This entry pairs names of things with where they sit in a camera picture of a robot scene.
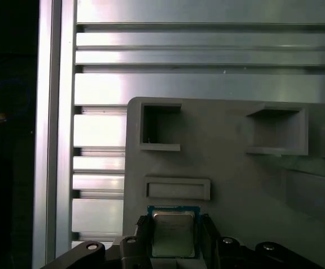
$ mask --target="round screw head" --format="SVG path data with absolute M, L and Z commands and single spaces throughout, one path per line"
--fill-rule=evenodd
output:
M 263 245 L 263 248 L 267 251 L 274 251 L 275 248 L 273 245 L 270 245 L 270 244 L 266 244 L 266 245 Z
M 222 240 L 222 242 L 225 244 L 232 244 L 234 241 L 231 238 L 226 237 Z
M 87 249 L 89 249 L 90 251 L 93 251 L 94 249 L 97 249 L 98 246 L 96 244 L 91 244 L 87 246 Z

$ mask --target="metal sheet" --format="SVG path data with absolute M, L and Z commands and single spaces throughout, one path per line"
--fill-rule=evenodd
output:
M 123 147 L 82 147 L 79 152 L 84 157 L 125 157 L 125 145 Z
M 123 201 L 73 200 L 73 232 L 122 233 Z
M 88 173 L 124 173 L 125 158 L 123 157 L 80 157 L 73 159 L 75 172 Z
M 124 191 L 124 174 L 74 174 L 73 189 Z
M 32 268 L 55 258 L 61 1 L 40 1 Z
M 81 114 L 83 115 L 126 115 L 126 106 L 82 106 Z
M 120 233 L 78 233 L 75 234 L 77 241 L 98 241 L 98 242 L 114 242 L 116 238 L 120 238 Z
M 325 52 L 250 50 L 83 50 L 76 64 L 256 64 L 318 66 Z
M 136 96 L 325 103 L 325 75 L 82 73 L 75 83 L 76 105 L 126 105 Z M 121 124 L 112 123 L 113 130 Z M 118 134 L 121 141 L 119 132 L 106 135 Z M 106 145 L 102 140 L 98 144 Z
M 81 243 L 83 243 L 83 241 L 73 241 L 72 248 L 75 248 L 77 245 Z M 108 249 L 113 245 L 113 242 L 101 242 L 101 244 L 105 245 L 105 249 Z
M 74 146 L 124 147 L 125 130 L 126 115 L 75 115 Z
M 147 48 L 325 48 L 323 33 L 225 33 L 223 31 L 105 31 L 78 33 L 78 49 L 147 49 Z
M 78 0 L 78 23 L 325 24 L 325 0 Z
M 122 200 L 124 199 L 124 192 L 100 192 L 99 189 L 91 191 L 79 191 L 79 198 L 81 199 L 109 199 Z
M 62 0 L 61 62 L 59 73 L 59 117 L 57 159 L 57 227 L 55 255 L 72 245 L 73 93 L 75 72 L 77 2 Z

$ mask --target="cpu chip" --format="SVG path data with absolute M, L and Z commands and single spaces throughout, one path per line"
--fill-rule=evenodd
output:
M 191 258 L 195 256 L 195 213 L 194 211 L 152 212 L 154 235 L 153 257 Z

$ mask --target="gray plastic tray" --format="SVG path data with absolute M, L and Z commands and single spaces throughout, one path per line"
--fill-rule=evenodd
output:
M 325 105 L 134 98 L 123 234 L 149 205 L 200 206 L 223 236 L 270 240 L 325 267 L 325 204 L 309 206 L 325 188 L 308 180 L 325 176 L 324 128 Z

